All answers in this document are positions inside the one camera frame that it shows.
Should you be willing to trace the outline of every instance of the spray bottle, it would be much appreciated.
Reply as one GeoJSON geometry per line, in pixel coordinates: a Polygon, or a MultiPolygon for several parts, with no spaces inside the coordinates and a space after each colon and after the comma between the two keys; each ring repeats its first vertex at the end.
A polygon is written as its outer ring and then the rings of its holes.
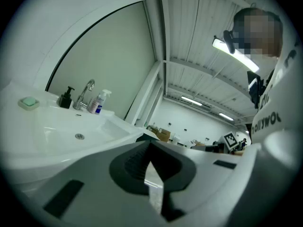
{"type": "Polygon", "coordinates": [[[98,96],[100,98],[100,101],[99,101],[99,105],[98,105],[98,107],[96,109],[95,114],[99,114],[100,113],[101,108],[104,105],[104,102],[106,100],[106,96],[107,95],[109,96],[112,93],[111,91],[108,91],[106,89],[102,90],[102,92],[103,92],[103,94],[100,93],[99,96],[98,96]]]}
{"type": "Polygon", "coordinates": [[[98,108],[98,105],[100,104],[100,102],[102,100],[101,98],[102,98],[102,95],[101,95],[101,93],[99,93],[99,95],[97,97],[95,97],[95,99],[92,101],[92,103],[88,107],[87,111],[94,114],[96,109],[98,108]]]}

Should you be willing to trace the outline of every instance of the black soap dispenser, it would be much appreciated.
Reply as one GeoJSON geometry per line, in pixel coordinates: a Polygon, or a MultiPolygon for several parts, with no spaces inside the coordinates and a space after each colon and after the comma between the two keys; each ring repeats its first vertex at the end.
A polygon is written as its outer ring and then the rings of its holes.
{"type": "Polygon", "coordinates": [[[72,87],[68,86],[67,92],[62,94],[59,99],[59,106],[61,108],[70,108],[71,106],[71,90],[75,90],[72,87]]]}

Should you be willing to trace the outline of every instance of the sink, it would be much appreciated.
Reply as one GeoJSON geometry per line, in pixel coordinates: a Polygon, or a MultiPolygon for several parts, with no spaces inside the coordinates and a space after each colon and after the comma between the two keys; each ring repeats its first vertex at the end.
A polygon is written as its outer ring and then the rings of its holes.
{"type": "Polygon", "coordinates": [[[131,144],[143,130],[112,111],[100,114],[60,108],[58,96],[11,83],[0,92],[0,152],[4,171],[13,185],[33,193],[47,179],[78,159],[131,144]],[[18,100],[33,96],[40,106],[26,111],[18,100]]]}
{"type": "Polygon", "coordinates": [[[127,137],[129,133],[114,124],[108,116],[63,110],[38,108],[35,115],[36,148],[47,155],[58,155],[104,145],[127,137]],[[84,139],[76,138],[81,134],[84,139]]]}

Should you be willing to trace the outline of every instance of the faucet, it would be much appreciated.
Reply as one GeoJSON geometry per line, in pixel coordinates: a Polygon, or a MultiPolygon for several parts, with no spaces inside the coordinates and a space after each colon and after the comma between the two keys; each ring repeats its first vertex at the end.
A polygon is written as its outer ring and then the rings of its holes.
{"type": "Polygon", "coordinates": [[[73,105],[74,109],[80,110],[81,107],[87,108],[89,106],[89,103],[91,102],[92,97],[90,98],[90,101],[88,104],[85,104],[83,102],[83,98],[84,98],[84,95],[85,95],[87,89],[89,91],[91,91],[94,88],[94,85],[95,85],[95,80],[94,79],[89,80],[89,82],[85,85],[85,88],[82,91],[82,93],[78,96],[77,101],[74,103],[74,105],[73,105]]]}

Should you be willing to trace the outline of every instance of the person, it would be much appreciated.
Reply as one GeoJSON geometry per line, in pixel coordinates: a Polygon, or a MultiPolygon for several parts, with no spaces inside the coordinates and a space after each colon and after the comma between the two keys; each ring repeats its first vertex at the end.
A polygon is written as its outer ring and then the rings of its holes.
{"type": "Polygon", "coordinates": [[[241,147],[243,148],[243,147],[245,147],[246,146],[246,138],[244,138],[243,140],[242,140],[242,145],[241,145],[241,147]]]}
{"type": "Polygon", "coordinates": [[[301,41],[292,24],[284,25],[280,17],[258,8],[245,8],[234,16],[232,31],[223,32],[231,54],[276,57],[277,64],[260,92],[257,114],[251,126],[252,143],[261,143],[269,134],[282,129],[303,128],[303,57],[301,41]]]}

